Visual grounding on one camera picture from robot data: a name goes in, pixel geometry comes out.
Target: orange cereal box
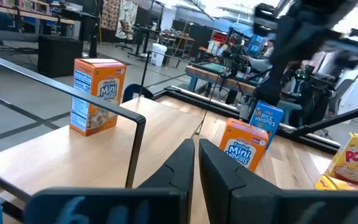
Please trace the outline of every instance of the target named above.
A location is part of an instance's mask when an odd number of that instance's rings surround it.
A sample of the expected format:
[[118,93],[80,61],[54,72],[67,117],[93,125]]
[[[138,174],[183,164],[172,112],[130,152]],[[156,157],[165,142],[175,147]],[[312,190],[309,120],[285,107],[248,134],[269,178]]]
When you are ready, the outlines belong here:
[[358,190],[358,186],[327,175],[321,175],[314,186],[316,190]]
[[249,170],[255,171],[268,141],[265,130],[229,118],[219,148]]
[[331,177],[358,185],[358,134],[349,133],[351,139],[345,148],[340,148],[328,173]]
[[[113,59],[76,59],[74,88],[119,105],[126,66]],[[70,127],[85,136],[114,127],[117,115],[73,97]]]

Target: patterned fabric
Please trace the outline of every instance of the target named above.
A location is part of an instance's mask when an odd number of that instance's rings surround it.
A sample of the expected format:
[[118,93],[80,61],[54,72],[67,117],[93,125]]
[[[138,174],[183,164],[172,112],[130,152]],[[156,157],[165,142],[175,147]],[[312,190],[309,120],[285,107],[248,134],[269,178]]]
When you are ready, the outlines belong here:
[[101,27],[107,30],[116,30],[120,0],[104,0]]
[[[118,21],[124,21],[124,27],[118,22],[116,37],[125,39],[126,33],[121,32],[124,30],[131,30],[132,25],[135,23],[137,14],[137,5],[131,1],[121,0],[121,10],[119,11]],[[128,40],[132,40],[132,35],[128,34]]]

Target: laboratory room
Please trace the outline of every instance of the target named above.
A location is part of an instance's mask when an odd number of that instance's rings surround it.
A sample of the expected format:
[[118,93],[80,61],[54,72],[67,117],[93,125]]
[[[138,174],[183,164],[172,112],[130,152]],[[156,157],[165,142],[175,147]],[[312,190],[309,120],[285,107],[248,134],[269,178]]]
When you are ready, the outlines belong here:
[[0,0],[0,224],[245,222],[358,224],[358,0]]

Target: cereal box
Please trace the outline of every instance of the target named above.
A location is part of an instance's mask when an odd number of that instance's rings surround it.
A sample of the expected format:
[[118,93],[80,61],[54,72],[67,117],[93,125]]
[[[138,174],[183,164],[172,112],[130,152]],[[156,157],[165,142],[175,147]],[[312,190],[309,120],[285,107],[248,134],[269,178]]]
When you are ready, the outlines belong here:
[[[74,88],[119,105],[126,66],[113,59],[76,59]],[[114,127],[117,115],[73,97],[70,127],[85,136]]]
[[357,185],[324,174],[321,175],[314,188],[316,190],[358,190]]
[[229,118],[219,148],[246,168],[255,171],[268,140],[263,129]]
[[263,101],[259,101],[256,105],[254,114],[252,115],[249,124],[266,130],[268,136],[266,149],[269,148],[283,116],[283,110]]
[[358,134],[349,134],[351,139],[338,150],[328,172],[331,177],[358,185]]

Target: gray floor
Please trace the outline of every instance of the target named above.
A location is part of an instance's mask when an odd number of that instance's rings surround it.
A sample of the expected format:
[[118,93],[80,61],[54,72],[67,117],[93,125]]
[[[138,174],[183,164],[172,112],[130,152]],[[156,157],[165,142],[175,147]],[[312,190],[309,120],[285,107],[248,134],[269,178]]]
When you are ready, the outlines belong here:
[[[31,43],[5,44],[11,47],[37,47]],[[98,53],[128,64],[124,88],[133,83],[141,83],[145,65],[143,61],[128,57],[127,50],[115,48],[113,44],[99,45]],[[0,57],[36,70],[36,55],[0,54]],[[190,82],[190,78],[184,75],[187,63],[182,62],[178,68],[173,68],[176,64],[177,61],[172,59],[167,68],[149,65],[144,85],[153,93],[170,85],[186,88]],[[73,81],[72,77],[60,77],[56,80],[66,85],[72,85]],[[0,66],[0,151],[68,125],[70,105],[70,96]],[[328,131],[333,140],[345,144],[348,132],[358,133],[358,121],[339,124],[330,127]]]

